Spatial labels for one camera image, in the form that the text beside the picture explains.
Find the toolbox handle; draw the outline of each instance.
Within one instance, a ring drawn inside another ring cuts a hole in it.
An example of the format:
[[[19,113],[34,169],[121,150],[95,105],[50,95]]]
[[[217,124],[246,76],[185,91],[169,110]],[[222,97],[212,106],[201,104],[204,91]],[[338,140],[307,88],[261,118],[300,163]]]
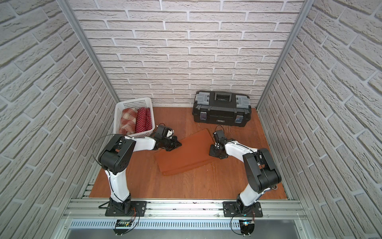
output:
[[[232,93],[215,92],[215,100],[231,102]]]

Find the black cable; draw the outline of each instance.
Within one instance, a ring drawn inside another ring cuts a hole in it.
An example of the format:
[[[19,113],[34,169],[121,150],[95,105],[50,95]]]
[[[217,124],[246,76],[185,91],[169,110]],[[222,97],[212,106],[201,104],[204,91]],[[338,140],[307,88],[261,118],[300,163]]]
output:
[[[235,231],[232,229],[232,219],[233,219],[236,215],[239,215],[239,214],[240,214],[240,213],[236,213],[236,214],[231,218],[231,221],[230,221],[230,227],[231,227],[231,230],[232,230],[233,233],[242,236],[242,235],[244,235],[243,233],[237,233],[237,232],[235,232]]]
[[[132,231],[132,230],[139,224],[139,219],[140,219],[141,217],[140,217],[139,211],[138,211],[137,209],[136,209],[136,211],[137,211],[137,213],[138,213],[138,222],[137,222],[137,224],[135,224],[135,226],[134,226],[133,228],[131,228],[130,230],[128,230],[127,232],[122,233],[121,236],[122,236],[123,234],[128,233],[128,232],[131,232],[131,231]]]

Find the black mounting plate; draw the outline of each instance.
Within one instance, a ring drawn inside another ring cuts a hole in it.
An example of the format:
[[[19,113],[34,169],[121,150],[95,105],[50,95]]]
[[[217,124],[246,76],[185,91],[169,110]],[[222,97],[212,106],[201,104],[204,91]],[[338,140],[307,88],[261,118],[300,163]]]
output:
[[[144,212],[146,211],[146,204],[147,201],[133,201],[131,200],[131,206],[135,207],[135,209],[138,211],[137,216],[144,216]],[[134,215],[134,210],[132,209],[130,213],[124,214],[120,210],[116,209],[113,205],[110,203],[107,205],[107,209],[105,212],[105,216],[132,216]]]
[[[252,205],[252,207],[253,207],[252,211],[255,213],[255,218],[262,218],[263,215],[262,215],[260,203],[256,202]],[[237,202],[223,202],[224,217],[226,218],[233,217],[237,213],[236,208],[238,208]],[[253,216],[252,213],[248,213],[244,217],[251,218],[252,216]]]

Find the white brick wall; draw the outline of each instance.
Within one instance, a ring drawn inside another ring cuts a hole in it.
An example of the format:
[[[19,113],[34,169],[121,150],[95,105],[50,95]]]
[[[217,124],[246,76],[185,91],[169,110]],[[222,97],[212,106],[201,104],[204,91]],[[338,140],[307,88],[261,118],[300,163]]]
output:
[[[303,3],[70,2],[121,100],[145,94],[157,106],[191,106],[210,89],[249,94],[253,107]],[[180,89],[182,98],[170,97]]]
[[[115,104],[56,1],[2,1],[0,52],[0,237],[50,238]]]
[[[316,0],[259,109],[317,238],[382,235],[381,12]]]

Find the black toolbox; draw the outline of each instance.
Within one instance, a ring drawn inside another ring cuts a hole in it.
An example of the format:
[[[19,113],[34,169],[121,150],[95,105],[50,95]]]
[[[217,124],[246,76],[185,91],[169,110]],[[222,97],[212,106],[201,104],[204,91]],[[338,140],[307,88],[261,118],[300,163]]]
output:
[[[249,96],[218,91],[197,91],[192,110],[198,123],[244,127],[251,119]]]

